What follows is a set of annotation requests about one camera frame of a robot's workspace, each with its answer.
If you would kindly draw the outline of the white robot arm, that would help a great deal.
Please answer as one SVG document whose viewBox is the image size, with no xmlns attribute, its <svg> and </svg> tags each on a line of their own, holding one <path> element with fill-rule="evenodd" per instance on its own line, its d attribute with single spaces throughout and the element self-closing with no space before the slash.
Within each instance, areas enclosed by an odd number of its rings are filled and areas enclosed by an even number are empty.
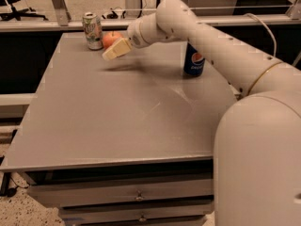
<svg viewBox="0 0 301 226">
<path fill-rule="evenodd" d="M 214 138 L 215 226 L 301 226 L 301 72 L 164 0 L 103 57 L 173 39 L 189 42 L 240 99 Z"/>
</svg>

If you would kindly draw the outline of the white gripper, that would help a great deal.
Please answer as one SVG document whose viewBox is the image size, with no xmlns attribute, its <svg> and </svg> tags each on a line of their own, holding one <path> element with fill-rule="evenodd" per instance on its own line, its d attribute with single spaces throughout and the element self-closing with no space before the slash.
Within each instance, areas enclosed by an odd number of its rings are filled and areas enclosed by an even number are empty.
<svg viewBox="0 0 301 226">
<path fill-rule="evenodd" d="M 113 44 L 103 52 L 103 59 L 108 61 L 124 56 L 132 51 L 132 45 L 136 48 L 143 48 L 145 42 L 141 37 L 140 23 L 140 19 L 131 22 L 127 28 L 128 39 L 119 38 L 114 41 Z"/>
</svg>

